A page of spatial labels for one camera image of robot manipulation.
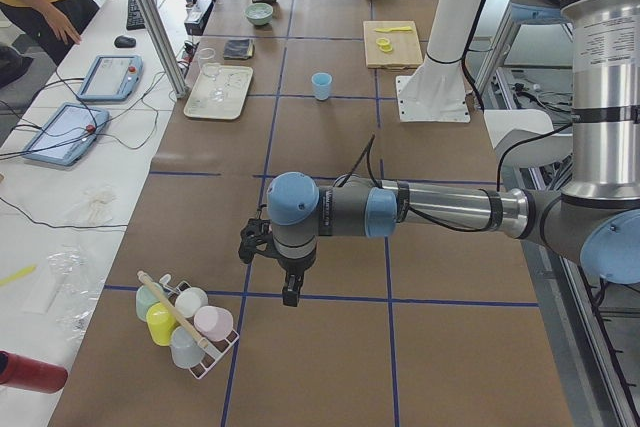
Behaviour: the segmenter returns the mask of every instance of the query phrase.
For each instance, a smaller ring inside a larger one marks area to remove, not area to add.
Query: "keyboard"
[[[129,0],[127,4],[127,30],[144,29],[144,19],[136,0]]]

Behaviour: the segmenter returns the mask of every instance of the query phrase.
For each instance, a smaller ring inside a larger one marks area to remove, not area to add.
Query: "black mouse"
[[[119,35],[116,37],[116,40],[113,41],[113,45],[119,49],[130,49],[136,46],[136,39],[126,35]]]

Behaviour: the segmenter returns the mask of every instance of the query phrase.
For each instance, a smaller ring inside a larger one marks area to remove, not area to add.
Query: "red cylinder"
[[[67,369],[0,350],[0,385],[52,394],[67,382]]]

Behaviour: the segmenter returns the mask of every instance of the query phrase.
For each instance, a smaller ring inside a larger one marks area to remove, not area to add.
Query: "person's arm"
[[[71,40],[78,44],[82,40],[71,21],[48,0],[19,0],[40,12],[58,40],[65,44]]]

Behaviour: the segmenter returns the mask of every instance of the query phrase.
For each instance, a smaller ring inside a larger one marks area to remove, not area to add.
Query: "white table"
[[[125,30],[127,0],[109,0],[82,34],[83,41],[74,46],[58,68],[63,78],[84,77],[96,55],[125,53],[138,54],[144,62],[143,75],[136,91],[126,103],[103,105],[111,117],[104,133],[117,137],[129,146],[141,144],[154,128],[149,140],[137,150],[131,150],[112,137],[102,136],[80,161],[70,168],[57,168],[27,161],[21,157],[0,161],[0,197],[19,206],[38,221],[54,225],[73,222],[69,211],[86,200],[85,191],[107,188],[115,194],[109,202],[112,216],[109,224],[127,224],[147,177],[151,158],[155,154],[169,121],[175,102],[171,86],[163,77],[145,98],[156,110],[134,102],[148,89],[154,74],[163,68],[146,30]],[[182,22],[186,16],[182,0],[166,0],[160,9],[174,52],[179,52],[187,38]],[[113,40],[126,34],[137,39],[134,49],[117,49]],[[50,81],[58,80],[54,74]],[[72,84],[77,90],[79,83]],[[55,110],[66,101],[75,101],[71,91],[57,85],[43,91],[23,117],[43,125]],[[14,131],[0,152],[21,151],[33,132]],[[78,340],[69,340],[56,322],[53,310],[47,313],[23,311],[27,299],[36,285],[51,278],[47,257],[69,247],[80,248],[85,254],[87,276],[98,292],[113,263],[124,228],[100,230],[51,229],[31,223],[23,214],[5,204],[0,205],[0,278],[4,278],[28,265],[36,270],[11,284],[0,287],[0,350],[15,352],[70,369],[79,346]],[[58,304],[58,294],[54,307]],[[60,397],[19,389],[0,389],[0,422],[14,427],[41,427],[48,420]]]

